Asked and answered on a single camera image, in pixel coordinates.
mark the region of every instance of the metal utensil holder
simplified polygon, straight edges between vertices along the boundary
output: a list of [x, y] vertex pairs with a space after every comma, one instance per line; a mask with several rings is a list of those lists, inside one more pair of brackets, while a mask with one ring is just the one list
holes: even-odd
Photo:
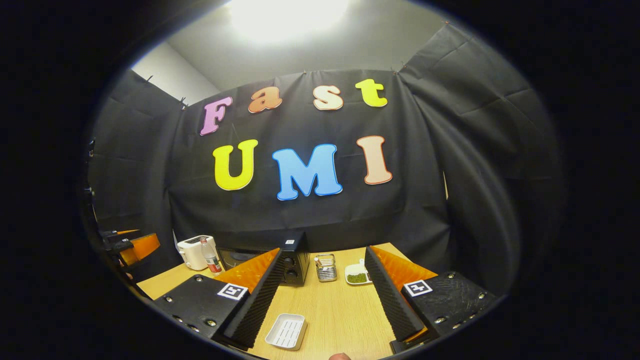
[[333, 254], [320, 254], [315, 258], [318, 259], [316, 261], [316, 272], [320, 282], [334, 281], [338, 278], [338, 270], [335, 267], [335, 256]]

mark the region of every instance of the plastic bottle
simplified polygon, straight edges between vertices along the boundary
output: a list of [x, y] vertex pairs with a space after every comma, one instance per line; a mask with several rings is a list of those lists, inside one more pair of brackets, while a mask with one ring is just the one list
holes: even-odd
[[211, 247], [211, 244], [207, 243], [207, 238], [200, 239], [202, 255], [204, 259], [207, 261], [207, 266], [211, 272], [221, 272], [222, 267], [220, 267], [220, 262], [218, 261], [218, 257], [216, 256], [215, 250]]

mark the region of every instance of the white plastic tray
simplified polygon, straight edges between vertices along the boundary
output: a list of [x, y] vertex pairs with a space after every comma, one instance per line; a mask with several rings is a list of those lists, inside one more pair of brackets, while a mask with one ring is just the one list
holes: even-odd
[[297, 350], [307, 330], [305, 317], [296, 314], [280, 314], [264, 338], [267, 343], [287, 350]]
[[[362, 274], [362, 273], [364, 273], [367, 276], [367, 280], [365, 282], [350, 282], [349, 281], [349, 275], [358, 275], [358, 274]], [[344, 280], [349, 285], [364, 285], [364, 284], [370, 284], [370, 283], [373, 282], [373, 281], [369, 280], [369, 272], [367, 271], [367, 268], [364, 267], [364, 259], [360, 259], [360, 263], [359, 264], [348, 265], [346, 268], [344, 268]]]

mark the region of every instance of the toaster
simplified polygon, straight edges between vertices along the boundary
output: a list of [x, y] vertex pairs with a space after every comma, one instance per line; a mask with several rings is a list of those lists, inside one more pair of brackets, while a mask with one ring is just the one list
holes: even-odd
[[202, 255], [202, 250], [200, 250], [200, 239], [207, 238], [207, 243], [210, 243], [216, 252], [216, 256], [218, 259], [220, 256], [218, 255], [218, 250], [216, 249], [216, 243], [213, 240], [213, 236], [209, 235], [198, 235], [193, 238], [180, 241], [178, 243], [178, 253], [182, 256], [182, 260], [184, 260], [184, 264], [187, 265], [188, 268], [192, 270], [203, 270], [207, 268], [207, 261], [204, 259]]

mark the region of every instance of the wooden table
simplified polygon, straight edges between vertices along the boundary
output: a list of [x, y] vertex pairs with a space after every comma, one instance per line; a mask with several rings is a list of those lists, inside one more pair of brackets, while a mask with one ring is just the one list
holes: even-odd
[[[390, 243], [375, 246], [407, 259]], [[273, 360], [327, 360], [339, 352], [346, 353], [352, 360], [371, 360], [393, 354], [389, 341], [395, 337], [373, 284], [352, 286], [344, 279], [344, 268], [363, 259], [365, 248], [334, 251], [333, 254], [338, 266], [336, 281], [319, 282], [311, 259], [304, 286], [278, 287], [249, 353]], [[155, 300], [195, 273], [214, 277], [208, 268], [196, 272], [183, 264], [141, 281], [138, 286]], [[308, 322], [298, 351], [276, 348], [264, 341], [282, 313], [303, 315]]]

